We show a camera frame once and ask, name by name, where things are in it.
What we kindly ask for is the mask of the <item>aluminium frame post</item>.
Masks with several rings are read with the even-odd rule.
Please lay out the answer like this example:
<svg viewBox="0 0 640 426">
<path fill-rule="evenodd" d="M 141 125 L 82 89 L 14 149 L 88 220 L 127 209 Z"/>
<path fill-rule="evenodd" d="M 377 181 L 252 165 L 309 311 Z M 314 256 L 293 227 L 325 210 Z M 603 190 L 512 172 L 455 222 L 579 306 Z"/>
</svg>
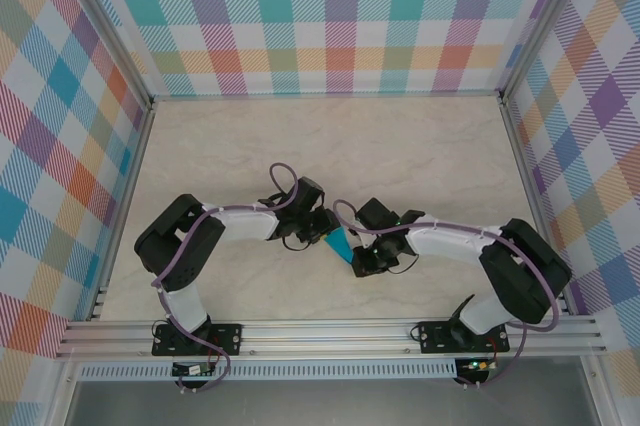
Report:
<svg viewBox="0 0 640 426">
<path fill-rule="evenodd" d="M 524 24 L 514 43 L 497 86 L 497 96 L 506 107 L 524 80 L 535 56 L 555 25 L 568 0 L 528 0 Z"/>
<path fill-rule="evenodd" d="M 107 14 L 100 0 L 78 0 L 85 10 L 85 14 L 94 26 L 97 34 L 103 40 L 106 48 L 112 55 L 114 63 L 131 87 L 134 95 L 143 104 L 146 110 L 153 106 L 152 96 L 144 84 L 137 67 L 134 65 L 128 51 L 117 34 L 116 28 Z"/>
</svg>

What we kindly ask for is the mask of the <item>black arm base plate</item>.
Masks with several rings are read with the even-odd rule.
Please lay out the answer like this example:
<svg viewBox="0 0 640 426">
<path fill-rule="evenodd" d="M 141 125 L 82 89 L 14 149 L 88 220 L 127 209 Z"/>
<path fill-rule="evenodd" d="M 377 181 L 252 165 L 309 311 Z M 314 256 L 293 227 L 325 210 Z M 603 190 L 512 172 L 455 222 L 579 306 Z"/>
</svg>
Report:
<svg viewBox="0 0 640 426">
<path fill-rule="evenodd" d="M 483 334 L 476 334 L 461 322 L 423 321 L 417 324 L 417 334 L 422 354 L 510 351 L 504 325 L 496 326 Z"/>
<path fill-rule="evenodd" d="M 229 356 L 239 354 L 242 325 L 234 323 L 204 324 L 193 335 L 223 349 Z M 209 348 L 181 333 L 171 323 L 160 322 L 152 327 L 152 356 L 205 356 Z"/>
</svg>

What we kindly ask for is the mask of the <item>wide aluminium frame rail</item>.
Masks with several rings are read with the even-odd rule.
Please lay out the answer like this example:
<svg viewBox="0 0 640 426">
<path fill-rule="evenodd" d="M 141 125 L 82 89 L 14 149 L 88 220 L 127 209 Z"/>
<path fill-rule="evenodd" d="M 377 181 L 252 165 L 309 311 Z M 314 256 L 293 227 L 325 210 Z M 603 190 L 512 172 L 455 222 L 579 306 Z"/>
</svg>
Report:
<svg viewBox="0 0 640 426">
<path fill-rule="evenodd" d="M 150 359 L 156 321 L 72 322 L 58 348 L 58 360 Z M 242 340 L 233 359 L 396 359 L 421 356 L 416 319 L 241 320 Z M 550 332 L 506 326 L 511 357 L 601 355 L 607 347 L 596 320 L 563 316 Z"/>
</svg>

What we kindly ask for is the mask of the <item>thin aluminium frame rail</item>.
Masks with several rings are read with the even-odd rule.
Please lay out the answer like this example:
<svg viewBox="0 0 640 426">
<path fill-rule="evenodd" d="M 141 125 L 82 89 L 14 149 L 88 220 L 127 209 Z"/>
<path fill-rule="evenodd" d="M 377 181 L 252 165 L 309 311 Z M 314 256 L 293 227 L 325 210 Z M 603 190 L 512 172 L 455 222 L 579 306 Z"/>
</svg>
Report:
<svg viewBox="0 0 640 426">
<path fill-rule="evenodd" d="M 513 151 L 535 228 L 541 237 L 550 245 L 551 249 L 557 255 L 560 255 L 546 223 L 541 197 L 537 189 L 534 175 L 528 167 L 525 148 L 518 134 L 515 120 L 513 119 L 506 101 L 501 96 L 497 97 L 497 104 Z"/>
<path fill-rule="evenodd" d="M 493 97 L 500 96 L 499 90 L 468 89 L 458 91 L 414 91 L 414 92 L 338 92 L 338 93 L 281 93 L 281 94 L 235 94 L 235 95 L 155 95 L 154 103 L 184 101 L 223 101 L 223 100 L 293 100 L 328 98 L 403 98 L 403 97 Z"/>
<path fill-rule="evenodd" d="M 114 228 L 107 245 L 105 258 L 102 261 L 97 273 L 95 284 L 91 288 L 91 296 L 88 305 L 83 313 L 83 321 L 91 321 L 99 316 L 96 310 L 99 307 L 98 297 L 108 290 L 110 278 L 115 266 L 118 250 L 122 241 L 127 216 L 131 207 L 136 183 L 140 174 L 140 169 L 144 159 L 144 154 L 150 139 L 156 114 L 156 104 L 154 100 L 146 107 L 143 115 L 139 139 L 134 150 L 129 171 L 124 184 L 123 196 L 116 210 L 114 217 Z"/>
</svg>

